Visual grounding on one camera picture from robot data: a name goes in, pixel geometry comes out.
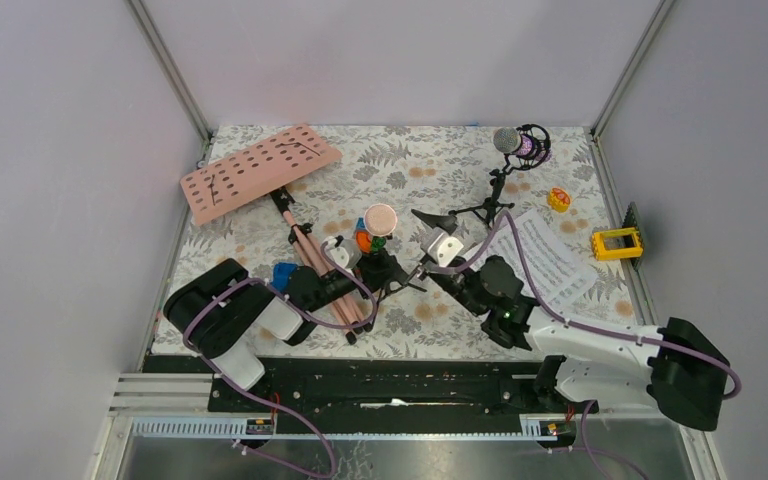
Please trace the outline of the small black tripod stand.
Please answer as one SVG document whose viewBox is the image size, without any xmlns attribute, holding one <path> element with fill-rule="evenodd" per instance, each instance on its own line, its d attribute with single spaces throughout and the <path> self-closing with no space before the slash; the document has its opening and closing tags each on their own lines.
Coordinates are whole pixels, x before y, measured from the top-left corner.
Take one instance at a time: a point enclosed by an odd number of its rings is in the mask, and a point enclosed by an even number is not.
<svg viewBox="0 0 768 480">
<path fill-rule="evenodd" d="M 356 264 L 355 273 L 376 295 L 378 302 L 406 288 L 425 293 L 425 288 L 412 282 L 417 275 L 417 270 L 408 273 L 398 262 L 397 257 L 387 251 L 386 243 L 389 239 L 391 236 L 373 236 L 369 249 L 362 253 Z"/>
</svg>

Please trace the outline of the pink microphone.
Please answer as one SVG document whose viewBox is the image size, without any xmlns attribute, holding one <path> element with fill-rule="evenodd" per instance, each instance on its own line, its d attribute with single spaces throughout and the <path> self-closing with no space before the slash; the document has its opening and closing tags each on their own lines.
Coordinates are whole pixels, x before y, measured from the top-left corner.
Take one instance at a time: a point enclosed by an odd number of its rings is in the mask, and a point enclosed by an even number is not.
<svg viewBox="0 0 768 480">
<path fill-rule="evenodd" d="M 396 211 L 388 204 L 377 203 L 369 206 L 363 215 L 366 231 L 373 237 L 386 238 L 398 226 Z"/>
</svg>

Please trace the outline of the sheet music page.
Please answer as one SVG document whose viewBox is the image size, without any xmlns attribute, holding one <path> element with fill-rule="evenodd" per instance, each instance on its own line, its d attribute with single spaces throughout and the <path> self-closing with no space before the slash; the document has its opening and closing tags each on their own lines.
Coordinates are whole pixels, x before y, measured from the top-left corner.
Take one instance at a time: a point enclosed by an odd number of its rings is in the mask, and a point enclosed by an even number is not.
<svg viewBox="0 0 768 480">
<path fill-rule="evenodd" d="M 522 293 L 532 296 L 510 225 L 504 220 L 501 224 L 488 249 L 472 268 L 478 271 L 489 256 L 501 256 L 523 281 Z M 539 293 L 553 309 L 563 313 L 595 285 L 597 273 L 559 239 L 536 210 L 523 213 L 514 224 Z"/>
</svg>

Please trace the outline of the purple glitter microphone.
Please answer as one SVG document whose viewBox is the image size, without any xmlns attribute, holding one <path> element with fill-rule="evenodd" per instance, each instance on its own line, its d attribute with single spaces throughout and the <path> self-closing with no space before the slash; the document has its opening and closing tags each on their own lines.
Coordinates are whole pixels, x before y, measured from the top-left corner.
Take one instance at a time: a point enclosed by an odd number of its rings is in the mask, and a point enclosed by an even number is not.
<svg viewBox="0 0 768 480">
<path fill-rule="evenodd" d="M 536 160 L 547 154 L 551 148 L 548 132 L 537 125 L 498 128 L 494 131 L 492 140 L 497 151 L 521 160 Z"/>
</svg>

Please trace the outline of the pink music stand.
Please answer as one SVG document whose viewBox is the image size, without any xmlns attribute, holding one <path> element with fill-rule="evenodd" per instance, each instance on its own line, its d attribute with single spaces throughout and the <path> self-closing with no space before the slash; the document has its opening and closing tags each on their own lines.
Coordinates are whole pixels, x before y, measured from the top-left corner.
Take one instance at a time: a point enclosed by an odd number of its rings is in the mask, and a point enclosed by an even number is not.
<svg viewBox="0 0 768 480">
<path fill-rule="evenodd" d="M 337 177 L 343 142 L 332 127 L 224 126 L 205 166 L 179 181 L 191 209 L 170 290 L 176 292 L 224 260 L 269 278 L 274 263 L 298 250 L 271 192 L 311 194 Z"/>
</svg>

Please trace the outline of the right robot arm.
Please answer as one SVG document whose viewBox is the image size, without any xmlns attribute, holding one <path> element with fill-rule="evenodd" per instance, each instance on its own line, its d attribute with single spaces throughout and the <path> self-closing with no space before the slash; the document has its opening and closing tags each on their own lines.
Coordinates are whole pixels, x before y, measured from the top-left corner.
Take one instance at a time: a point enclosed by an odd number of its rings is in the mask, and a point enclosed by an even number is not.
<svg viewBox="0 0 768 480">
<path fill-rule="evenodd" d="M 722 404 L 742 384 L 729 360 L 692 322 L 672 317 L 658 326 L 620 326 L 565 318 L 541 297 L 521 236 L 511 229 L 517 258 L 471 257 L 455 238 L 457 220 L 414 210 L 431 227 L 421 271 L 458 304 L 482 317 L 482 331 L 503 348 L 543 357 L 535 402 L 557 412 L 569 402 L 655 408 L 685 427 L 717 429 Z"/>
</svg>

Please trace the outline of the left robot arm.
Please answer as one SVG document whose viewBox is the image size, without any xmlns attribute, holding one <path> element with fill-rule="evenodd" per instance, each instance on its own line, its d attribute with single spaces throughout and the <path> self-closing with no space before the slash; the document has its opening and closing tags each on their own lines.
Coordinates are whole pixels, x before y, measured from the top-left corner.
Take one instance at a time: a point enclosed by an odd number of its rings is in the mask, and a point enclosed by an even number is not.
<svg viewBox="0 0 768 480">
<path fill-rule="evenodd" d="M 279 263 L 270 282 L 250 276 L 239 262 L 228 259 L 172 293 L 162 315 L 182 334 L 187 348 L 229 381 L 232 398 L 245 410 L 256 411 L 269 401 L 271 387 L 262 378 L 263 363 L 243 339 L 251 326 L 291 346 L 318 326 L 353 334 L 372 320 L 330 324 L 313 314 L 354 291 L 370 298 L 406 281 L 407 273 L 387 253 L 365 255 L 323 274 L 309 266 Z"/>
</svg>

